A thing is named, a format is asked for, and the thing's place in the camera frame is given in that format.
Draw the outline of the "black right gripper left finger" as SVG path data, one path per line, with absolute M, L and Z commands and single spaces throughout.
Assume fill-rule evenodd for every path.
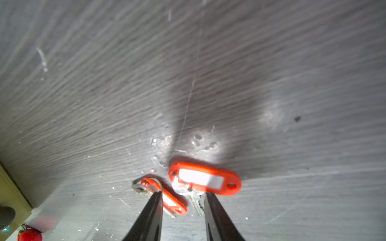
M 153 193 L 123 241 L 159 241 L 163 218 L 162 192 Z

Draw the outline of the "grey-yellow mini drawer cabinet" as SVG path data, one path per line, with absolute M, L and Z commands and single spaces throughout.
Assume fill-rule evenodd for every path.
M 15 233 L 31 212 L 31 206 L 1 165 L 1 241 Z

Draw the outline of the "key with red tag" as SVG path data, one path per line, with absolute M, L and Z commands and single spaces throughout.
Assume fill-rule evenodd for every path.
M 176 162 L 168 170 L 173 190 L 189 199 L 198 216 L 204 215 L 202 195 L 214 193 L 232 196 L 242 188 L 234 172 L 189 162 Z
M 177 215 L 186 215 L 188 213 L 184 205 L 175 195 L 164 189 L 160 180 L 155 177 L 139 178 L 131 184 L 132 189 L 142 196 L 150 198 L 153 193 L 161 192 L 163 201 L 163 211 L 171 218 L 175 219 Z

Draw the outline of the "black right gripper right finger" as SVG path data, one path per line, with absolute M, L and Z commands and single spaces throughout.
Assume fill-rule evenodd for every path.
M 214 193 L 206 193 L 204 210 L 208 241 L 245 241 Z

